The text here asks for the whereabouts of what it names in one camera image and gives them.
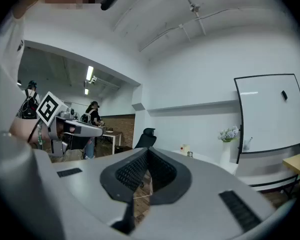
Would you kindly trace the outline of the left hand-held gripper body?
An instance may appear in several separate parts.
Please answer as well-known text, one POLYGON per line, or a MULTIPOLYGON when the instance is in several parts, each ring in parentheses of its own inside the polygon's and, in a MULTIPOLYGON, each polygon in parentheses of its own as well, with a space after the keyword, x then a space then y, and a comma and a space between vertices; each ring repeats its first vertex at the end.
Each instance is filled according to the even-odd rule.
POLYGON ((49 91, 36 113, 46 127, 51 155, 62 157, 69 146, 69 141, 63 140, 63 134, 73 134, 76 128, 73 121, 74 110, 49 91))

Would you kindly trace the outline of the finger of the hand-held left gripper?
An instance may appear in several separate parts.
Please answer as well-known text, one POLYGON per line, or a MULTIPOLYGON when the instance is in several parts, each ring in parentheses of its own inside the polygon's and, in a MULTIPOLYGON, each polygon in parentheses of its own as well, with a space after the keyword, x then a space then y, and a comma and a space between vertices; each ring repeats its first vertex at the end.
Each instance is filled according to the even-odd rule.
POLYGON ((65 120, 64 134, 76 137, 100 137, 103 135, 103 129, 77 120, 65 120))

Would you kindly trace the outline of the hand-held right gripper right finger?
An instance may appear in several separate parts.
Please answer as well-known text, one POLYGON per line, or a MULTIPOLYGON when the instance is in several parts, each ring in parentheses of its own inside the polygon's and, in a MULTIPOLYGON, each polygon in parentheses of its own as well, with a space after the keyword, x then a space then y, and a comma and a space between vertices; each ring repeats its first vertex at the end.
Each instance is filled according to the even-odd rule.
POLYGON ((161 153, 187 166, 192 183, 177 202, 150 206, 137 226, 137 239, 226 240, 242 235, 243 230, 219 196, 224 191, 234 191, 261 221, 275 212, 263 195, 223 168, 168 150, 161 153))

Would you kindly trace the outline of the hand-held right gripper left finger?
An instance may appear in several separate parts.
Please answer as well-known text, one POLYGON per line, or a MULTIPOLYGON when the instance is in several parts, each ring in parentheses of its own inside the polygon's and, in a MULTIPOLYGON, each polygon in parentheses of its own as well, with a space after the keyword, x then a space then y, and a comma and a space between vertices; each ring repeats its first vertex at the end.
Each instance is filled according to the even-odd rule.
POLYGON ((78 240, 150 240, 152 229, 135 227, 134 193, 143 181, 147 148, 52 166, 63 185, 89 217, 79 219, 87 229, 78 240))

